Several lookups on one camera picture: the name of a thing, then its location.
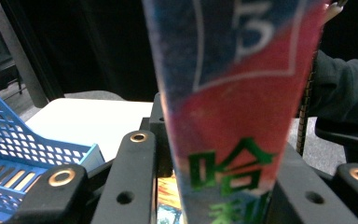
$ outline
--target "blue plastic basket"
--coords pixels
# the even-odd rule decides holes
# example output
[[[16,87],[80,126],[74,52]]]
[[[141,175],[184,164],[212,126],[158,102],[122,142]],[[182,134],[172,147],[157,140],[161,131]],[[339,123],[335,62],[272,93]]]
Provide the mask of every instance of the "blue plastic basket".
[[[104,160],[98,145],[48,140],[33,133],[0,99],[0,221],[10,218],[39,176],[65,163],[90,171]]]

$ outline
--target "colorful card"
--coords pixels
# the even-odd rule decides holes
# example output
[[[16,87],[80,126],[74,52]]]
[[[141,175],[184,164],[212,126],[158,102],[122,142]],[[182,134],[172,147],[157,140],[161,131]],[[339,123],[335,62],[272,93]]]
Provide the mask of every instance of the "colorful card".
[[[144,0],[187,223],[260,223],[324,0]]]

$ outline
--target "blue mesh basket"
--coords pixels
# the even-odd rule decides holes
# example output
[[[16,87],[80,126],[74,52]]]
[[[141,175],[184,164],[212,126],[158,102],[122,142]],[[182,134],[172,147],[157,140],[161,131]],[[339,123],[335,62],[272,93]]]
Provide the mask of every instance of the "blue mesh basket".
[[[39,176],[65,163],[90,171],[104,160],[98,145],[59,142],[33,133],[0,99],[0,221],[10,218]]]

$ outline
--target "white table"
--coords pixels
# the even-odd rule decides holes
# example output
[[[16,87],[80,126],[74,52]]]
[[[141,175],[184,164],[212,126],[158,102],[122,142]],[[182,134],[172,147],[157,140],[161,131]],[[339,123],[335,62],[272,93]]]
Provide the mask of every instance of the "white table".
[[[26,124],[48,139],[79,145],[99,145],[105,161],[117,155],[121,139],[139,130],[149,118],[153,103],[84,99],[57,99]]]

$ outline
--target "dark jacket sleeve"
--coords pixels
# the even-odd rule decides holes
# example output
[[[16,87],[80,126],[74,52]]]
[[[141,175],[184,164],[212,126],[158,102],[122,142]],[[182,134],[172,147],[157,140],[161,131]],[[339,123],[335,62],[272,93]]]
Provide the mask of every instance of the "dark jacket sleeve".
[[[310,116],[358,124],[358,60],[332,59],[318,51]]]

